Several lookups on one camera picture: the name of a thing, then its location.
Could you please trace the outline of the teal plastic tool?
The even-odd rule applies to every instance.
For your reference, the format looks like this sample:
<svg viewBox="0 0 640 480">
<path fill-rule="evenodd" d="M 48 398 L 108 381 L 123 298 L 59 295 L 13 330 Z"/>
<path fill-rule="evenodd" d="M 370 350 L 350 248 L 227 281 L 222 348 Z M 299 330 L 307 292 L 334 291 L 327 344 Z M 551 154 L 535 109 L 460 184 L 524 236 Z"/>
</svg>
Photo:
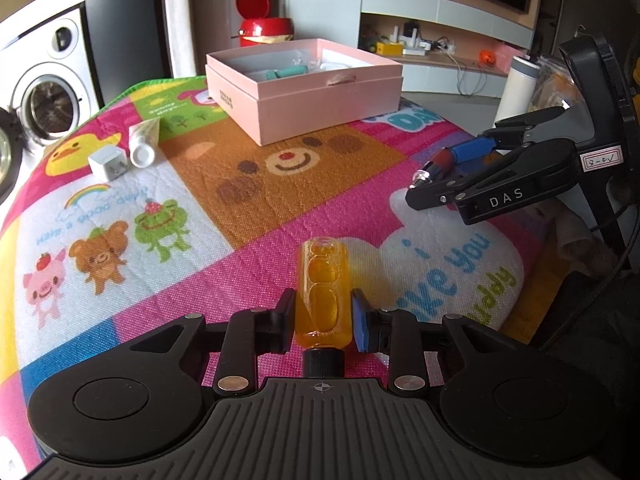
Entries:
<svg viewBox="0 0 640 480">
<path fill-rule="evenodd" d="M 266 70 L 265 71 L 265 80 L 272 81 L 296 76 L 306 75 L 309 72 L 309 68 L 307 65 L 293 65 L 285 68 L 280 68 L 280 70 Z"/>
</svg>

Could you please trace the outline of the pink lip gloss bottle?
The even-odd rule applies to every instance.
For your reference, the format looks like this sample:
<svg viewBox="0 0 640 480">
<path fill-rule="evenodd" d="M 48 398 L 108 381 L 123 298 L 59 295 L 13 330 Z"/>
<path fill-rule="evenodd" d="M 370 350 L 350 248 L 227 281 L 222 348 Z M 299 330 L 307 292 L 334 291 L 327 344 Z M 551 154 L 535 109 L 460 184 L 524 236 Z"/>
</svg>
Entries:
<svg viewBox="0 0 640 480">
<path fill-rule="evenodd" d="M 416 188 L 427 183 L 442 180 L 456 166 L 456 156 L 449 148 L 437 152 L 423 167 L 416 170 L 411 186 Z"/>
</svg>

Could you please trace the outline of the washing machine door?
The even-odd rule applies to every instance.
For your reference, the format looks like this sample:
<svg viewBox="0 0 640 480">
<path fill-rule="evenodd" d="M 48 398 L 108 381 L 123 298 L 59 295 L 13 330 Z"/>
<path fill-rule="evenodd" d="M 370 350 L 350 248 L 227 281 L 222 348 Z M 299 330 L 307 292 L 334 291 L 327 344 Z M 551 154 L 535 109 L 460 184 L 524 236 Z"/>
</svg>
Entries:
<svg viewBox="0 0 640 480">
<path fill-rule="evenodd" d="M 1 184 L 0 200 L 7 203 L 26 179 L 26 133 L 12 110 L 0 110 Z"/>
</svg>

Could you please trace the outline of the white cream tube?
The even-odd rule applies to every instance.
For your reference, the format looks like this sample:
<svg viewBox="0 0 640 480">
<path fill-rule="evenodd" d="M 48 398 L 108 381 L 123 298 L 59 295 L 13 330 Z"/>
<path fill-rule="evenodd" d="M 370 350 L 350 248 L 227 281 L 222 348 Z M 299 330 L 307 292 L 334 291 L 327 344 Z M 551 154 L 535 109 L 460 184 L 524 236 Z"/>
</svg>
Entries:
<svg viewBox="0 0 640 480">
<path fill-rule="evenodd" d="M 152 118 L 129 127 L 129 158 L 137 168 L 148 168 L 155 162 L 160 140 L 160 120 Z"/>
</svg>

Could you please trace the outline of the yellow box on shelf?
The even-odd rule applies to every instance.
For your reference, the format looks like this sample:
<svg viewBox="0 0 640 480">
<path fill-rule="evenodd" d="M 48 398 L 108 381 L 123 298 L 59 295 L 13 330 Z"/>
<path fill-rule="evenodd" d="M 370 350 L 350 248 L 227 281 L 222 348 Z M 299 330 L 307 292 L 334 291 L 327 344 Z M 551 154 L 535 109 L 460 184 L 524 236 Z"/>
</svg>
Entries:
<svg viewBox="0 0 640 480">
<path fill-rule="evenodd" d="M 386 58 L 397 58 L 404 54 L 405 46 L 399 42 L 382 42 L 375 44 L 375 53 Z"/>
</svg>

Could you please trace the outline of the pink cardboard box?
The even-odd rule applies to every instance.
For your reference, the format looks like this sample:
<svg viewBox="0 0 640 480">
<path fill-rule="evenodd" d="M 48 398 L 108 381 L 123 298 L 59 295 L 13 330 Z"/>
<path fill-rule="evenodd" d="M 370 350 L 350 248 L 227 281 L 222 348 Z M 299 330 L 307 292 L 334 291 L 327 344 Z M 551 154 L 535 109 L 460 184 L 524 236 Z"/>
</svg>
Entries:
<svg viewBox="0 0 640 480">
<path fill-rule="evenodd" d="M 366 66 L 265 80 L 266 70 L 293 66 L 298 50 L 324 49 Z M 402 87 L 399 63 L 319 38 L 209 53 L 205 70 L 209 96 L 260 146 L 394 112 Z"/>
</svg>

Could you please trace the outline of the white washing machine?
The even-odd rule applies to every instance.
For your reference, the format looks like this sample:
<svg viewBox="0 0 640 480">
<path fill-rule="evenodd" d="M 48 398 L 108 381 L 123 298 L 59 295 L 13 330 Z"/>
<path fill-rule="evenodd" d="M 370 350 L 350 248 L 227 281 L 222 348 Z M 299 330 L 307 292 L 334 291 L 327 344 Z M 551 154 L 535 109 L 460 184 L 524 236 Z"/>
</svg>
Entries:
<svg viewBox="0 0 640 480">
<path fill-rule="evenodd" d="M 100 109 L 86 0 L 34 0 L 1 23 L 1 107 L 32 151 L 64 138 Z"/>
</svg>

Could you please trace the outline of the orange pumpkin toy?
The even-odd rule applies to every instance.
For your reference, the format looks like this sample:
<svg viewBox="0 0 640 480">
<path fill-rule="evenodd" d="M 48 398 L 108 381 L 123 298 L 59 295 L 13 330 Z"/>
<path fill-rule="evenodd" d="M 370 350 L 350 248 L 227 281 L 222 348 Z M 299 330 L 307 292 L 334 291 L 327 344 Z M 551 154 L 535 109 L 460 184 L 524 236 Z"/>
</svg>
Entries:
<svg viewBox="0 0 640 480">
<path fill-rule="evenodd" d="M 480 60 L 480 64 L 484 66 L 495 67 L 497 64 L 495 53 L 489 50 L 481 50 L 478 59 Z"/>
</svg>

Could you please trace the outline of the colourful cartoon play mat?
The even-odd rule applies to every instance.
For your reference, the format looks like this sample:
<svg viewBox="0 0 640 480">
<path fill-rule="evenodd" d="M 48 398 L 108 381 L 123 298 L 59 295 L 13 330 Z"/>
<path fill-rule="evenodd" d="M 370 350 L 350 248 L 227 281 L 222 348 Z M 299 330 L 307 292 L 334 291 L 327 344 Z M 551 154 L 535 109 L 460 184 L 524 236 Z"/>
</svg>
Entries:
<svg viewBox="0 0 640 480">
<path fill-rule="evenodd" d="M 160 120 L 155 162 L 129 158 L 129 127 Z M 431 321 L 478 313 L 499 327 L 547 237 L 537 211 L 466 226 L 417 212 L 412 174 L 466 133 L 411 102 L 395 113 L 259 146 L 201 77 L 147 82 L 55 148 L 1 230 L 1 474 L 40 463 L 26 406 L 49 376 L 191 312 L 210 322 L 272 307 L 296 284 L 305 240 L 348 248 L 352 284 L 377 307 Z M 126 151 L 100 183 L 88 157 Z"/>
</svg>

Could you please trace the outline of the jar of nuts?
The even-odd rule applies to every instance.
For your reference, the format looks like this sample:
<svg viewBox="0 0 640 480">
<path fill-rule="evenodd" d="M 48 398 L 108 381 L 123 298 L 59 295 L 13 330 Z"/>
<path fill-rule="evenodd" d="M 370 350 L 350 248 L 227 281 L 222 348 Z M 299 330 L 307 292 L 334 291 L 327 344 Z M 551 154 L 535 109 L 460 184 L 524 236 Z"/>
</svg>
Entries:
<svg viewBox="0 0 640 480">
<path fill-rule="evenodd" d="M 529 103 L 530 112 L 554 106 L 569 108 L 582 102 L 582 95 L 563 61 L 541 56 L 537 63 L 540 72 Z"/>
</svg>

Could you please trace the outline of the red trash bin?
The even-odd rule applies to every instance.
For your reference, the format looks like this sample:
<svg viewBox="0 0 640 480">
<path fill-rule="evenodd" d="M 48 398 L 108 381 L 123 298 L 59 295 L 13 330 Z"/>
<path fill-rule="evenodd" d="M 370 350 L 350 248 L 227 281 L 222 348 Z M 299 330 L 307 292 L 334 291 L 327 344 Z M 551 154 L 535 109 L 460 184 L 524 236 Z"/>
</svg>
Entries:
<svg viewBox="0 0 640 480">
<path fill-rule="evenodd" d="M 280 44 L 294 38 L 290 18 L 270 18 L 270 0 L 235 0 L 235 6 L 242 18 L 238 32 L 241 47 Z"/>
</svg>

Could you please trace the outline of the white thermos bottle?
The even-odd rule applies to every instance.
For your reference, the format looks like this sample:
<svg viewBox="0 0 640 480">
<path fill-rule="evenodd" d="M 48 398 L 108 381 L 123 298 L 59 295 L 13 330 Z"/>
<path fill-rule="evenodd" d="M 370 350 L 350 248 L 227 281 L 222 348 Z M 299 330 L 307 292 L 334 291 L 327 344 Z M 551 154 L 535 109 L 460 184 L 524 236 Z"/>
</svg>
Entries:
<svg viewBox="0 0 640 480">
<path fill-rule="evenodd" d="M 540 75 L 540 66 L 521 56 L 514 56 L 506 85 L 498 105 L 494 125 L 500 120 L 524 114 L 529 107 Z"/>
</svg>

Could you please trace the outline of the bagged black brush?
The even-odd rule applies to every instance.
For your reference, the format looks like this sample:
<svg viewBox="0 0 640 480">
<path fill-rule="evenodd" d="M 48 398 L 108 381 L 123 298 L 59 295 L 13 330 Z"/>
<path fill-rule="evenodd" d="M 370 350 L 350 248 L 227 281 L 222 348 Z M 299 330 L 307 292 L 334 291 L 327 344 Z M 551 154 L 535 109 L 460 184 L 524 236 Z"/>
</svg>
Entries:
<svg viewBox="0 0 640 480">
<path fill-rule="evenodd" d="M 308 73 L 349 70 L 366 66 L 365 62 L 337 51 L 324 49 L 318 52 L 298 50 L 293 60 L 294 66 L 303 66 Z"/>
</svg>

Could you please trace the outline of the amber oil bottle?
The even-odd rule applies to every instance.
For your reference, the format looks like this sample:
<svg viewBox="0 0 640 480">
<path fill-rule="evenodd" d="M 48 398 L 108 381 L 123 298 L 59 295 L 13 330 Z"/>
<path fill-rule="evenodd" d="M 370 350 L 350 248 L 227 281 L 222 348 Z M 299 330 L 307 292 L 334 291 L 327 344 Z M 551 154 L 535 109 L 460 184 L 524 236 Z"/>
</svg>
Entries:
<svg viewBox="0 0 640 480">
<path fill-rule="evenodd" d="M 303 376 L 342 378 L 352 342 L 352 278 L 348 250 L 332 237 L 299 249 L 294 336 L 303 349 Z"/>
</svg>

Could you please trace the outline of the white power adapter block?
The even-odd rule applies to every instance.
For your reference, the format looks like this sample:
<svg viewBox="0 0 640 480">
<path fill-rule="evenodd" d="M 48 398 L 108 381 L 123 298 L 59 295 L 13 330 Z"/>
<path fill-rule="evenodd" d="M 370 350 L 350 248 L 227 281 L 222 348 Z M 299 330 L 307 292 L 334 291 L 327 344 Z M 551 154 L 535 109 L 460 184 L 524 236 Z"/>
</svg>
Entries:
<svg viewBox="0 0 640 480">
<path fill-rule="evenodd" d="M 116 145 L 105 145 L 88 157 L 93 177 L 100 183 L 113 181 L 128 170 L 126 151 Z"/>
</svg>

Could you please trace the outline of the white tv shelf unit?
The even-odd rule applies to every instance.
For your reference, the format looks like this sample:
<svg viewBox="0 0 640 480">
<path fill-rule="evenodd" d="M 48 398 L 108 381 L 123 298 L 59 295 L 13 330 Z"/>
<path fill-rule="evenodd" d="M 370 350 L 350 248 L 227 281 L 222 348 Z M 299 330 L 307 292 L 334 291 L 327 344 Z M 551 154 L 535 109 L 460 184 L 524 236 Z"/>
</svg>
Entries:
<svg viewBox="0 0 640 480">
<path fill-rule="evenodd" d="M 512 56 L 532 46 L 539 3 L 519 11 L 494 0 L 361 0 L 360 23 L 388 39 L 409 24 L 421 39 L 445 44 L 396 58 L 405 92 L 498 98 Z M 495 67 L 480 64 L 481 50 L 495 53 Z"/>
</svg>

